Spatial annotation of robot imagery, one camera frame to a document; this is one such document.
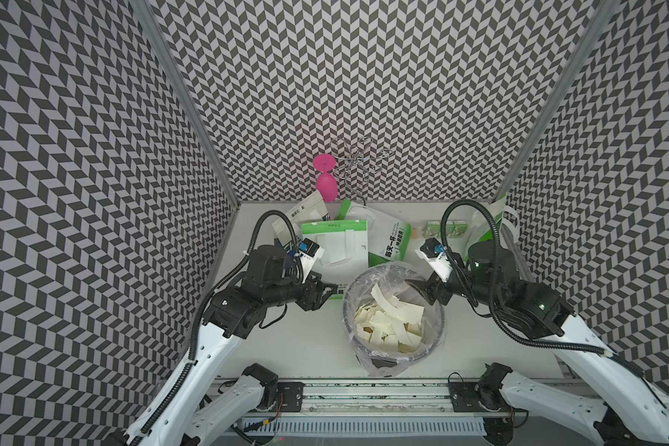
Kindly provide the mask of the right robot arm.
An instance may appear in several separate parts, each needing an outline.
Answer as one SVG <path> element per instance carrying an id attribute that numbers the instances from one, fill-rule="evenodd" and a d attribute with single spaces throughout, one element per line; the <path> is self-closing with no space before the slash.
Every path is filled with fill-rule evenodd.
<path id="1" fill-rule="evenodd" d="M 587 326 L 572 305 L 540 282 L 521 278 L 513 252 L 484 204 L 462 199 L 442 214 L 471 207 L 484 219 L 490 239 L 474 243 L 462 258 L 446 236 L 429 238 L 417 254 L 433 273 L 409 284 L 430 304 L 464 297 L 488 308 L 495 325 L 516 343 L 551 351 L 596 392 L 590 399 L 525 377 L 498 362 L 487 365 L 470 393 L 489 413 L 526 412 L 570 429 L 596 445 L 669 445 L 669 395 L 646 379 L 633 362 L 614 352 Z"/>

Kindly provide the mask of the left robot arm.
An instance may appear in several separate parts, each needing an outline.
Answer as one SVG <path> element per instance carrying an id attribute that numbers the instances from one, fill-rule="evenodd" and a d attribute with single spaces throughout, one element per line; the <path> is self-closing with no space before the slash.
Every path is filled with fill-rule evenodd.
<path id="1" fill-rule="evenodd" d="M 211 445 L 238 419 L 275 405 L 278 376 L 260 364 L 245 368 L 236 382 L 203 404 L 230 355 L 256 329 L 267 328 L 270 308 L 294 303 L 319 310 L 336 291 L 312 267 L 323 249 L 310 240 L 295 253 L 277 245 L 256 245 L 270 217 L 294 229 L 285 213 L 269 210 L 257 221 L 243 259 L 208 292 L 197 308 L 184 357 L 142 414 L 126 430 L 111 433 L 106 445 Z"/>

